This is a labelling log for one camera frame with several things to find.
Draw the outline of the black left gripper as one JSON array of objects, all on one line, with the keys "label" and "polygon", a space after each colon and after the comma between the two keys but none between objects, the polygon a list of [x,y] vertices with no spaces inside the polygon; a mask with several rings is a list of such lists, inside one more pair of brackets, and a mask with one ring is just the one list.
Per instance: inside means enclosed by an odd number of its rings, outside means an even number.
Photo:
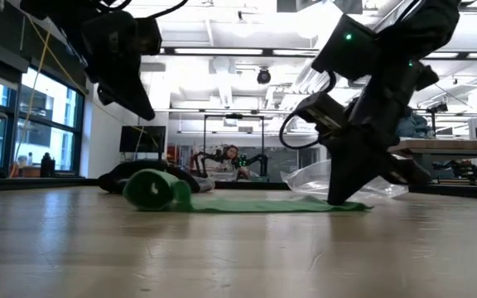
[{"label": "black left gripper", "polygon": [[137,76],[140,56],[134,50],[135,18],[125,11],[99,15],[82,26],[90,66],[97,75],[97,95],[103,106],[118,103],[140,118],[151,121],[155,112]]}]

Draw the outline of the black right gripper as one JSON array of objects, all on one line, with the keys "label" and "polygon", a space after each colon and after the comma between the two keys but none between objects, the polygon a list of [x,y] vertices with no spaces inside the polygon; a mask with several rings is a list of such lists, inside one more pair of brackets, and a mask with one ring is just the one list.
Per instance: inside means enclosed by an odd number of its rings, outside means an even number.
[{"label": "black right gripper", "polygon": [[[407,111],[405,102],[378,92],[363,93],[343,106],[327,92],[323,95],[328,115],[340,125],[323,138],[331,154],[329,204],[342,205],[376,177],[392,185],[424,185],[431,181],[431,174],[414,160],[375,148],[400,142],[396,130]],[[341,142],[352,132],[356,143]],[[362,143],[375,146],[372,155]]]}]

